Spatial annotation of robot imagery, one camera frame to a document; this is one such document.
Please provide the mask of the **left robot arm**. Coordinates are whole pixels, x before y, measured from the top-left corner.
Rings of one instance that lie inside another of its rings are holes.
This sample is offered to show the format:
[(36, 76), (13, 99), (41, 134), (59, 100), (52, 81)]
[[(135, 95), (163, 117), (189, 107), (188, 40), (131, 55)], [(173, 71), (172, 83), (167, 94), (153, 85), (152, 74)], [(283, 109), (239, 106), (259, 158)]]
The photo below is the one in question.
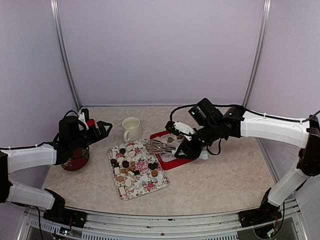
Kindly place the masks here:
[(66, 208), (65, 199), (49, 189), (39, 189), (10, 181), (9, 175), (24, 169), (56, 166), (76, 160), (75, 152), (86, 149), (110, 134), (113, 125), (95, 122), (84, 113), (64, 116), (53, 141), (25, 147), (0, 150), (0, 201), (44, 210), (43, 218), (58, 224), (83, 228), (87, 218), (84, 211)]

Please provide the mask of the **white rectangular chocolate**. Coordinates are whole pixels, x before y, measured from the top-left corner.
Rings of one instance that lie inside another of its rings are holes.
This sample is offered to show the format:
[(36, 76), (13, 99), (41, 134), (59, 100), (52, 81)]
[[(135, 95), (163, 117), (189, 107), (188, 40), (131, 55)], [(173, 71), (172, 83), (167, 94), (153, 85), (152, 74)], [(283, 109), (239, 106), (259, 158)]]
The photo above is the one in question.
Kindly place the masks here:
[(119, 190), (120, 196), (125, 196), (127, 194), (126, 188), (124, 186), (120, 186), (118, 190)]

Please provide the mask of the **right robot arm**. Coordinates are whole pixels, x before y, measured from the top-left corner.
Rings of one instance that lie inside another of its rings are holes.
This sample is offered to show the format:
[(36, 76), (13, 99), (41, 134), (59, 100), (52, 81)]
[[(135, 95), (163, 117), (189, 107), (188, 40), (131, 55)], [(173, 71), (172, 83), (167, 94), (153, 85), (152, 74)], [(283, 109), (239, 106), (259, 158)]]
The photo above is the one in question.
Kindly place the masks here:
[(309, 118), (282, 118), (234, 105), (221, 113), (211, 104), (198, 103), (188, 111), (201, 127), (196, 130), (180, 121), (170, 120), (166, 129), (183, 135), (175, 157), (195, 160), (203, 148), (215, 141), (233, 138), (259, 138), (299, 148), (298, 162), (264, 194), (259, 207), (239, 212), (243, 228), (280, 219), (285, 215), (285, 200), (311, 177), (320, 174), (320, 124), (316, 115)]

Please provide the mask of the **metal tongs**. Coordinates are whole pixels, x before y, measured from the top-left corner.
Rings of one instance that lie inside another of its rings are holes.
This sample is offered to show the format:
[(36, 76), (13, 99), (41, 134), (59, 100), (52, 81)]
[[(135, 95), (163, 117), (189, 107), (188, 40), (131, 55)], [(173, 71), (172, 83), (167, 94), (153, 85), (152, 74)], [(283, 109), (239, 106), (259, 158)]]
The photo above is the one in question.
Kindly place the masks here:
[(157, 139), (151, 139), (145, 143), (145, 149), (152, 154), (175, 154), (176, 146), (161, 142)]

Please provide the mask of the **caramel hexagon chocolate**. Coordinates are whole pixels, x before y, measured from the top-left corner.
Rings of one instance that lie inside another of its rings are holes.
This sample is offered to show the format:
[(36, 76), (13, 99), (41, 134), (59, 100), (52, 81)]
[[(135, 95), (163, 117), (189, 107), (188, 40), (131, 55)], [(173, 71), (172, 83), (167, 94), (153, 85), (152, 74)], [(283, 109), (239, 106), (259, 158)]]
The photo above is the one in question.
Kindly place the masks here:
[(174, 141), (174, 139), (173, 139), (172, 137), (168, 137), (168, 138), (167, 138), (167, 141), (168, 141), (169, 143), (172, 143), (172, 142)]

